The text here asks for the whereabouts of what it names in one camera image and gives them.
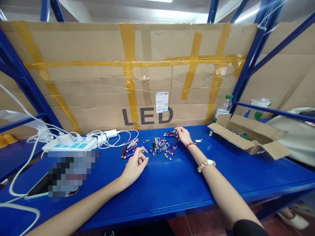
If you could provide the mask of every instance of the plastic bottle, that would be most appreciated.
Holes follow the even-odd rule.
[[[230,113],[230,111],[232,109],[232,98],[233,98],[233,95],[226,95],[225,98],[227,99],[226,102],[224,104],[222,104],[220,106],[220,108],[217,110],[216,115],[214,116],[214,119],[213,119],[212,123],[216,123],[217,119],[218,119],[218,117],[220,115]]]

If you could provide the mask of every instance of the white slipper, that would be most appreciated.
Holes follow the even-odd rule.
[[[297,228],[299,230],[305,229],[309,223],[307,222],[306,219],[304,219],[303,217],[301,217],[300,215],[296,214],[295,212],[292,211],[292,213],[294,214],[294,217],[292,219],[288,219],[285,218],[282,214],[278,213],[278,215],[280,216],[280,218],[286,222],[288,225]]]

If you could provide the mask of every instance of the ceiling light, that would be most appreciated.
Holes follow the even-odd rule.
[[[166,2],[166,3],[171,3],[173,0],[147,0],[151,2]]]
[[[256,14],[258,11],[259,11],[259,8],[256,9],[256,10],[254,10],[254,11],[252,11],[252,12],[250,12],[250,13],[248,13],[248,14],[246,14],[246,15],[244,15],[244,16],[242,16],[242,17],[240,17],[240,18],[237,18],[237,20],[235,21],[235,23],[240,22],[240,21],[242,21],[242,20],[245,20],[246,18],[248,18],[248,17],[250,17],[250,16]]]

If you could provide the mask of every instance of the ceiling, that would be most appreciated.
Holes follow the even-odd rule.
[[[220,0],[215,22],[229,22],[242,0]],[[206,23],[211,0],[173,0],[172,3],[146,0],[59,0],[67,21],[129,23]],[[1,0],[8,20],[39,21],[41,0]],[[249,0],[242,15],[260,5]],[[315,11],[314,0],[288,0],[279,21],[303,19]],[[242,23],[252,23],[255,15]],[[50,21],[56,21],[51,11]]]

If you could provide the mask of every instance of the bracelet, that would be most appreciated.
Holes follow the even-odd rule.
[[[216,166],[216,162],[207,159],[204,163],[202,163],[200,166],[198,166],[198,168],[197,168],[198,172],[201,173],[201,170],[202,170],[205,166]]]
[[[188,148],[188,146],[189,146],[189,145],[191,145],[191,144],[193,144],[193,145],[196,145],[196,146],[197,146],[197,144],[196,144],[196,143],[192,142],[192,143],[187,144],[186,148]]]

